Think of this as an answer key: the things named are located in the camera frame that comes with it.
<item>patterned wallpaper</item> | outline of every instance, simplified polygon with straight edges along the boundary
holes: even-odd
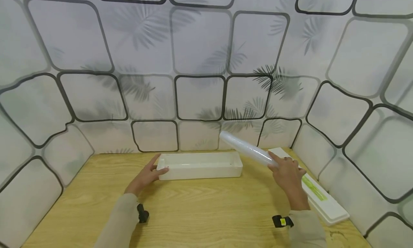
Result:
[[[0,247],[93,154],[292,147],[413,243],[412,0],[0,0]]]

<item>wrist strap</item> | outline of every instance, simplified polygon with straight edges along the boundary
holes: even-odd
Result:
[[[281,215],[276,215],[272,217],[272,221],[274,222],[274,226],[276,228],[290,226],[293,227],[294,223],[289,216],[282,217]]]

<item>yellow sticker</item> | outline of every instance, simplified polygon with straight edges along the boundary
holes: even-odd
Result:
[[[310,188],[310,190],[320,199],[320,201],[327,200],[327,197],[312,182],[310,182],[307,177],[304,176],[302,180],[305,185],[307,185],[307,187]]]

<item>sleeve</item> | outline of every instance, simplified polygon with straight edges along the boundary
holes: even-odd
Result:
[[[294,226],[290,228],[291,248],[326,248],[326,233],[317,215],[311,210],[291,210]]]
[[[134,194],[123,194],[116,202],[94,248],[128,248],[132,233],[139,222],[137,205]]]

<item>rectangular container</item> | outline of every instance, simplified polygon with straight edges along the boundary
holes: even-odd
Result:
[[[291,156],[282,148],[270,149],[272,153],[280,158]],[[338,202],[323,189],[310,175],[302,178],[302,187],[309,197],[310,205],[317,211],[327,226],[337,224],[350,217],[348,212]]]
[[[242,162],[238,152],[162,154],[157,170],[169,167],[159,180],[240,177]]]

